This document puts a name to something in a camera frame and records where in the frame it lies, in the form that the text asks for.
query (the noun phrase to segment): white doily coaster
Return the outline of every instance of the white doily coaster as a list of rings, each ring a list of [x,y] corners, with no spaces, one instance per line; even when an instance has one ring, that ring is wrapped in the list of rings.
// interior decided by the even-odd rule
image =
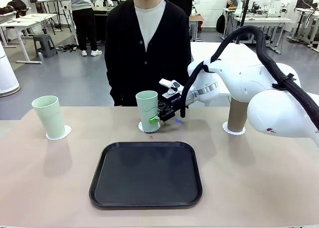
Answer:
[[[139,123],[139,129],[140,129],[142,132],[144,132],[143,126],[142,126],[142,122]],[[157,130],[155,130],[155,131],[153,131],[153,132],[156,132],[156,131],[158,131],[159,129],[160,129],[160,123],[158,122],[158,128],[157,128]]]
[[[60,140],[60,139],[63,139],[63,138],[65,138],[67,135],[69,135],[69,134],[71,133],[71,131],[72,131],[72,128],[71,128],[70,126],[68,126],[68,125],[64,125],[64,129],[65,129],[65,134],[64,134],[62,137],[60,137],[60,138],[55,138],[55,139],[49,138],[49,136],[48,136],[47,133],[45,134],[45,136],[46,136],[47,139],[49,139],[49,140]]]
[[[246,128],[244,127],[243,130],[241,132],[232,132],[228,129],[228,122],[224,122],[223,124],[223,129],[225,132],[231,134],[231,135],[235,135],[235,136],[240,136],[243,135],[246,132]]]

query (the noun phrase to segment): black cable sleeve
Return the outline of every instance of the black cable sleeve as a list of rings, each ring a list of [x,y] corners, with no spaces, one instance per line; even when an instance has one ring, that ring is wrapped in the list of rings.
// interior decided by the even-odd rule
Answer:
[[[319,129],[319,107],[313,101],[313,99],[302,90],[294,81],[286,76],[275,63],[275,61],[267,54],[266,52],[266,39],[263,32],[254,26],[244,26],[234,32],[232,32],[226,39],[221,43],[215,54],[211,57],[210,62],[213,63],[216,61],[221,53],[224,51],[226,46],[231,43],[238,36],[243,34],[253,34],[256,38],[256,54],[261,63],[266,67],[271,76],[277,81],[278,86],[287,90],[292,94],[292,96],[301,104],[306,113],[309,115],[311,121]],[[198,74],[201,70],[209,72],[207,65],[204,65],[204,62],[201,62],[196,69],[191,74],[189,80],[186,82],[181,95],[181,109],[180,116],[185,117],[186,113],[186,97],[190,90],[190,87],[195,82]]]

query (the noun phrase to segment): shoe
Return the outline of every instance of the shoe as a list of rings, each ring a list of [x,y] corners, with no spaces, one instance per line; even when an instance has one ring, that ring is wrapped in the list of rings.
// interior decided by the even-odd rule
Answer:
[[[91,56],[93,57],[101,55],[101,54],[102,54],[102,51],[100,50],[91,51]]]

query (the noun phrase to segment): white t-shirt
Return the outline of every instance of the white t-shirt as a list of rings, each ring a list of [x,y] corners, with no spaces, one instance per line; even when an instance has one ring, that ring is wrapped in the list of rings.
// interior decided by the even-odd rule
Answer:
[[[154,36],[160,20],[164,14],[166,2],[161,0],[159,5],[151,9],[141,9],[135,7],[136,15],[139,20],[140,30],[144,39],[145,50],[147,51],[148,45],[152,37]]]

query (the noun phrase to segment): stool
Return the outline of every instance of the stool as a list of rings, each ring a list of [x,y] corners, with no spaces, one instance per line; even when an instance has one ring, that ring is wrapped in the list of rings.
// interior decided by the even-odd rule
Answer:
[[[35,48],[37,57],[39,52],[41,52],[45,57],[53,57],[55,53],[58,54],[50,35],[48,34],[36,35],[33,37],[33,41],[34,41],[34,48]],[[37,41],[40,42],[41,48],[36,47]]]

